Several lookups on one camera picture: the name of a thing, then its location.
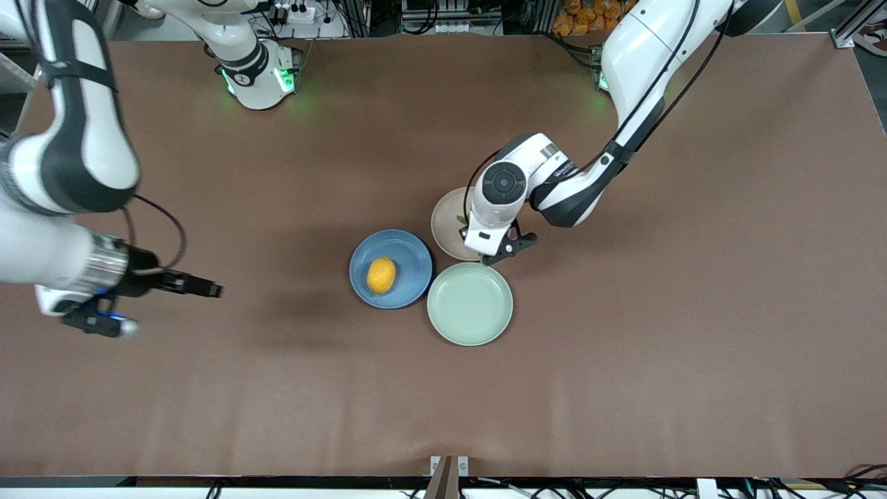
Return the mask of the blue plate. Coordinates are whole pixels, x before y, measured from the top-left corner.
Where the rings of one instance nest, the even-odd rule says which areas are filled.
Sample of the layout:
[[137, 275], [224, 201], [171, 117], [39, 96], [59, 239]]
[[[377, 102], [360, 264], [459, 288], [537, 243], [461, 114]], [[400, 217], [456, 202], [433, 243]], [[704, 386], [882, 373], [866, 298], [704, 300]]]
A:
[[[388, 258], [395, 266], [395, 280], [385, 293], [377, 295], [367, 284], [371, 262]], [[399, 309], [417, 301], [433, 278], [430, 250], [419, 237], [408, 231], [386, 229], [365, 238], [355, 248], [349, 262], [349, 280], [358, 297], [380, 309]]]

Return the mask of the white power strip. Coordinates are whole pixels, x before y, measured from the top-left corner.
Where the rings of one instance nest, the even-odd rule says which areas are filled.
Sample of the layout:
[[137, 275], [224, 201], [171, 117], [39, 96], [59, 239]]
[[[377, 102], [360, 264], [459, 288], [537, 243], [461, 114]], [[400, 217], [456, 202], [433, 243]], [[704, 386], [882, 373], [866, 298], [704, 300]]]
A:
[[268, 18], [275, 26], [313, 25], [323, 18], [324, 11], [317, 8], [315, 0], [268, 0]]

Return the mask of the bag of orange fruit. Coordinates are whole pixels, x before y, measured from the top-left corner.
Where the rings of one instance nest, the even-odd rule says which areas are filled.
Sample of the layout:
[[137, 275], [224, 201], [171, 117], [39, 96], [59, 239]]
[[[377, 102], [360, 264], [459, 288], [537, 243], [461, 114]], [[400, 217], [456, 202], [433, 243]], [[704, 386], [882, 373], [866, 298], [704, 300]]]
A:
[[557, 37], [577, 37], [612, 31], [627, 16], [638, 0], [561, 0], [552, 22]]

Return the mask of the metal table edge bracket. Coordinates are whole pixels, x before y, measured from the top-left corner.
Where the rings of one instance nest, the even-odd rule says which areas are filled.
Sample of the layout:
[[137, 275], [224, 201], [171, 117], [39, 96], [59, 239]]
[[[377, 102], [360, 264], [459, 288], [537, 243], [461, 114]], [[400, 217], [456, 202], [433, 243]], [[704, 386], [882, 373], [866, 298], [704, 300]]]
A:
[[430, 482], [423, 499], [464, 499], [460, 480], [469, 476], [466, 455], [432, 455]]

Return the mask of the pale green plate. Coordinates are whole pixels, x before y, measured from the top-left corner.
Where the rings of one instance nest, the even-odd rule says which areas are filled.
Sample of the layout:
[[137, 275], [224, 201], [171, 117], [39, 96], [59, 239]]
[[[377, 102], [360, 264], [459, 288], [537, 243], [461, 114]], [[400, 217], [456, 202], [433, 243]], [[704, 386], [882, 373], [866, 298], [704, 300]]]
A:
[[503, 275], [482, 264], [462, 263], [434, 278], [425, 306], [442, 338], [462, 347], [479, 347], [506, 331], [514, 302]]

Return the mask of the yellow lemon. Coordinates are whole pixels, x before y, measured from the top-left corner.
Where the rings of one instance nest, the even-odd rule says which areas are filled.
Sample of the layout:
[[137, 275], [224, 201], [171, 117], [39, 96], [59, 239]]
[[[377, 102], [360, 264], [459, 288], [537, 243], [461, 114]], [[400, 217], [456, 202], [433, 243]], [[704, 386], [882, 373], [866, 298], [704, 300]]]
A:
[[392, 259], [383, 256], [376, 258], [369, 265], [365, 282], [376, 296], [383, 295], [395, 284], [397, 275], [396, 264]]

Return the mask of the beige plate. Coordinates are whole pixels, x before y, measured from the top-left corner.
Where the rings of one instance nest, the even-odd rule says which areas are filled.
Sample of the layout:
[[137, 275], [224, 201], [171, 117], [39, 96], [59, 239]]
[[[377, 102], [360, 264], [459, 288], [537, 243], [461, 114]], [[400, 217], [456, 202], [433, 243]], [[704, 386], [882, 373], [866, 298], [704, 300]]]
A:
[[478, 262], [480, 255], [465, 246], [460, 230], [466, 225], [457, 221], [470, 211], [473, 189], [454, 189], [441, 197], [431, 215], [432, 237], [444, 253], [454, 259]]

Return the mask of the aluminium frame profile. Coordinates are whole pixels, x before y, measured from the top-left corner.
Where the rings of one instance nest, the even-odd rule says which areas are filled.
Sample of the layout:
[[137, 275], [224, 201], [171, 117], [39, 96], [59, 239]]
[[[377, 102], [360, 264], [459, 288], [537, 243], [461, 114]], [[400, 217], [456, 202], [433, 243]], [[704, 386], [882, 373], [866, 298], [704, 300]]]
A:
[[852, 38], [861, 31], [877, 13], [887, 8], [887, 0], [859, 0], [859, 5], [843, 21], [831, 29], [830, 37], [836, 49], [855, 47]]

